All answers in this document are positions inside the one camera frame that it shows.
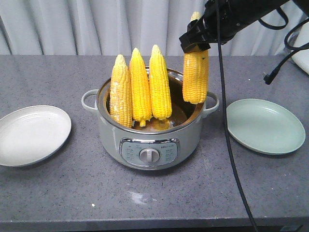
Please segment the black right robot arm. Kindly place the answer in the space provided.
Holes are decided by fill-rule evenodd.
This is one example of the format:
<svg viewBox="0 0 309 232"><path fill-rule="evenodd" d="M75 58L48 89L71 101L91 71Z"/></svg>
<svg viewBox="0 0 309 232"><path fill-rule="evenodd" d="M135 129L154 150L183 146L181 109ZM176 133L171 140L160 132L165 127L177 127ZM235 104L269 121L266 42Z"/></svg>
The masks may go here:
<svg viewBox="0 0 309 232"><path fill-rule="evenodd" d="M184 53L210 49L210 44L225 44L236 33L255 21L272 30L287 26L289 20L281 9L285 0L209 0L205 4L204 14L187 26L187 32L179 40ZM274 26L261 18L276 10L285 24Z"/></svg>

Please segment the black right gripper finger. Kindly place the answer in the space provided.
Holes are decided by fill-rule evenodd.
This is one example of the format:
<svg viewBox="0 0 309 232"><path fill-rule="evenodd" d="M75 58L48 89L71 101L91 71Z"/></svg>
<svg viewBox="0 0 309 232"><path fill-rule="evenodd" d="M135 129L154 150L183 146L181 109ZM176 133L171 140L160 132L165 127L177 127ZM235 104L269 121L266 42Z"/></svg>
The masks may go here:
<svg viewBox="0 0 309 232"><path fill-rule="evenodd" d="M195 35L186 32L179 38L184 53L200 52L202 50L194 37Z"/></svg>
<svg viewBox="0 0 309 232"><path fill-rule="evenodd" d="M199 51L206 51L206 50L209 50L211 46L209 43L206 43L206 42L198 42L197 48Z"/></svg>

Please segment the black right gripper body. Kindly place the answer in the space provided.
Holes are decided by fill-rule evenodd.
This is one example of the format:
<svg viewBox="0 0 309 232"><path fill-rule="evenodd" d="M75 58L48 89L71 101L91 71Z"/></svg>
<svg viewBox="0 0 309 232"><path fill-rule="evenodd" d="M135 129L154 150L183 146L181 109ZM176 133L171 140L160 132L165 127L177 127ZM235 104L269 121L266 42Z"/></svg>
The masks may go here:
<svg viewBox="0 0 309 232"><path fill-rule="evenodd" d="M205 4L203 15L188 24L187 32L195 35L197 43L215 43L218 38L227 42L236 35L232 22L228 0L209 0Z"/></svg>

